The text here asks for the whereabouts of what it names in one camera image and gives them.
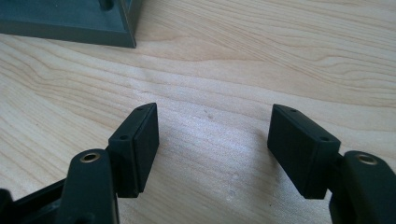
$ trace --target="light wood surface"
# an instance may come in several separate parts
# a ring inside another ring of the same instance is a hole
[[[330,223],[266,147],[295,107],[396,170],[396,2],[145,0],[137,49],[0,35],[0,187],[14,199],[156,102],[148,183],[121,223]]]

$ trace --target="wood grain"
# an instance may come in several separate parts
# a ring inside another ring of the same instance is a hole
[[[104,148],[156,102],[145,192],[121,223],[330,223],[266,147],[272,104],[295,107],[396,170],[396,2],[145,0],[137,49],[0,35],[0,187],[13,197]]]

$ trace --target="wooden table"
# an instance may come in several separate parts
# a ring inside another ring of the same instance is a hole
[[[148,183],[121,223],[330,223],[268,151],[295,107],[396,170],[396,2],[145,0],[137,49],[0,35],[0,184],[14,199],[158,104]]]

